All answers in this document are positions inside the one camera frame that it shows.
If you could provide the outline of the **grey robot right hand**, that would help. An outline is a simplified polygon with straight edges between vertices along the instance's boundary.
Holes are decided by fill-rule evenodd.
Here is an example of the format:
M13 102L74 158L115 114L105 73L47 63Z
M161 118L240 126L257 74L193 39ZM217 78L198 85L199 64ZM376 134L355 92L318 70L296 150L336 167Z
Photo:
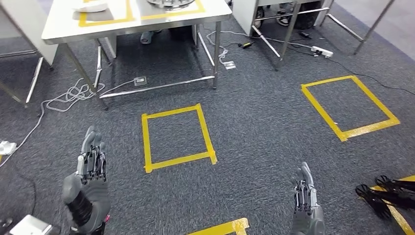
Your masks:
M324 235L323 209L317 201L317 190L307 162L296 170L297 177L291 178L294 191L294 212L291 235Z

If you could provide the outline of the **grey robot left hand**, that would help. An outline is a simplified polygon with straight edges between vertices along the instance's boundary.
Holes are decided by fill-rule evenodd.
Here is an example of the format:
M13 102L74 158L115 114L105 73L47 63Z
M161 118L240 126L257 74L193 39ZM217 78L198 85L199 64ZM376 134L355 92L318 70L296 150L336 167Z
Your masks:
M105 143L90 126L77 157L76 171L63 181L70 235L103 235L111 208L106 176Z

